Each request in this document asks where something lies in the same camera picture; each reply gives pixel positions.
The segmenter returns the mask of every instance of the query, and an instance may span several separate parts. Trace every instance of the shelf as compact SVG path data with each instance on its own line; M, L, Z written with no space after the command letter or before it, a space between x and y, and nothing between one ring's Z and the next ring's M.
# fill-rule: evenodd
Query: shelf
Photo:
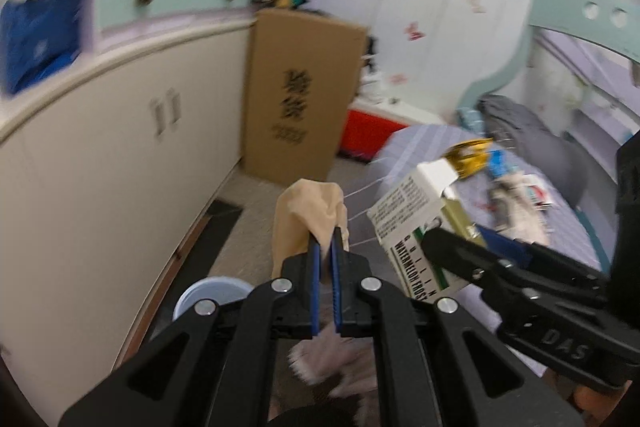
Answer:
M616 150L619 145L612 137L586 116L576 118L567 133L587 151L589 156L595 160L614 183L618 182Z
M617 120L608 108L600 107L593 102L587 102L578 109L593 123L596 123L619 145L623 145L630 137L631 131L621 121Z
M372 103L360 96L351 102L350 109L379 116L387 120L405 125L422 125L428 123L444 124L437 114L414 107L406 102L390 103L385 97L380 103Z
M597 93L640 124L640 89L633 85L628 68L595 54L569 35L540 30L536 41L583 82L593 86Z

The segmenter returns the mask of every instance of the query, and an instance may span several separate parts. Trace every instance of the bed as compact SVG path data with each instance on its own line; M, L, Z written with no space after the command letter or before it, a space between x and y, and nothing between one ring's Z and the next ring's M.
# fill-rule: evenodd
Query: bed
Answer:
M349 219L350 250L369 260L375 276L400 285L391 263L376 239L373 226L366 215L367 209L418 163L436 160L450 146L477 137L465 129L449 125L428 124L407 127L394 133L387 141L378 155L369 163L364 179L343 187ZM508 150L504 153L509 164L527 174L538 174L546 180L540 170ZM493 228L493 216L488 206L489 182L488 174L481 171L466 180L456 182L456 190L470 219L479 225ZM549 246L581 263L600 269L600 262L590 238L574 211L555 187L551 183L548 185L556 202L555 207L546 211L546 219L552 229ZM456 294L456 299L476 319L494 331L500 323L500 317L481 301L479 294L480 288L469 285ZM539 376L542 375L545 370L544 365L521 353L517 355Z

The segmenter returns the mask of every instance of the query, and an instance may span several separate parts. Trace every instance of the blue bag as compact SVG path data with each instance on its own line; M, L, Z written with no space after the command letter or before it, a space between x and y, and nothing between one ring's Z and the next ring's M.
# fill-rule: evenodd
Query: blue bag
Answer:
M2 89L15 94L71 64L80 52L81 0L11 0L0 13Z

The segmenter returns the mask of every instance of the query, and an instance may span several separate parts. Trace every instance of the blue package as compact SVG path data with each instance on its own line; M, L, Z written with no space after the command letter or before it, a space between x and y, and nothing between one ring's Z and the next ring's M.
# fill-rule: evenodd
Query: blue package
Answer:
M11 0L0 12L2 89L15 94L71 64L80 53L82 0Z
M532 256L527 253L524 243L504 237L500 233L495 232L495 230L486 229L480 225L476 225L476 227L480 231L486 247L490 252L508 259L520 268L527 269L527 267L529 267Z
M486 167L494 178L504 176L510 171L509 166L504 159L504 151L501 149L489 151L489 161L487 162Z

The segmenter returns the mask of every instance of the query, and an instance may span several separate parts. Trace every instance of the white carton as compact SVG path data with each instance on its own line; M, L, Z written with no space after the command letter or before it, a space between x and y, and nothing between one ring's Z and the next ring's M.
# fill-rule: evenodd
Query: white carton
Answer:
M367 211L380 245L411 298L433 302L468 284L427 261L420 248L424 232L437 226L465 237L477 237L473 224L459 226L460 222L465 223L464 217L451 219L453 214L459 217L460 212L464 213L459 201L447 211L446 206L454 198L449 185L457 179L457 172L444 158L421 163Z

